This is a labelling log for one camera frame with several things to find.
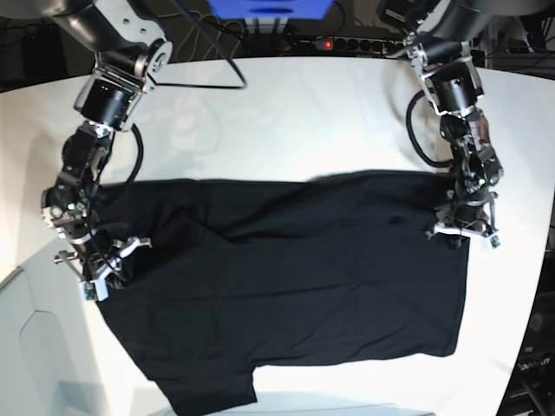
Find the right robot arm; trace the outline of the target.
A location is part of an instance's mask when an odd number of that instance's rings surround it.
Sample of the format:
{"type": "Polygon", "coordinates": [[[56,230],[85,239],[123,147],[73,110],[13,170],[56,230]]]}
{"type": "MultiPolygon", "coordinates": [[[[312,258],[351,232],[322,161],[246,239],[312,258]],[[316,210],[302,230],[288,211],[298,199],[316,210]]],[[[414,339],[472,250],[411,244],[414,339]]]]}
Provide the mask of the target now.
{"type": "Polygon", "coordinates": [[[101,301],[108,288],[128,280],[123,260],[148,238],[116,239],[99,223],[95,203],[111,203],[101,174],[118,132],[137,135],[135,113],[154,89],[154,77],[173,51],[166,32],[143,1],[3,1],[1,15],[49,18],[95,55],[95,67],[74,108],[83,123],[64,143],[62,169],[42,193],[42,218],[73,252],[55,257],[77,275],[87,300],[101,301]]]}

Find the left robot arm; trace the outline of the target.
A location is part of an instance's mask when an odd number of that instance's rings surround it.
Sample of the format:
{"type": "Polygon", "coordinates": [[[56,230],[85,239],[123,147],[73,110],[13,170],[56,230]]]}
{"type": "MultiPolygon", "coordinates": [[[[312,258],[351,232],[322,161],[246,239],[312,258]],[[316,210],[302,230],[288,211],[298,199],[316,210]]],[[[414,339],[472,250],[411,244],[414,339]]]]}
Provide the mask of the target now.
{"type": "Polygon", "coordinates": [[[487,24],[486,15],[462,1],[432,1],[410,12],[405,22],[402,46],[385,58],[408,62],[421,87],[406,111],[408,136],[427,165],[447,169],[454,177],[453,188],[437,208],[436,222],[426,234],[428,238],[444,236],[453,248],[471,240],[495,250],[500,247],[500,237],[494,188],[503,168],[486,116],[478,106],[484,91],[471,52],[473,38],[487,24]],[[421,99],[439,117],[440,134],[450,145],[451,159],[430,159],[415,138],[412,113],[421,99]]]}

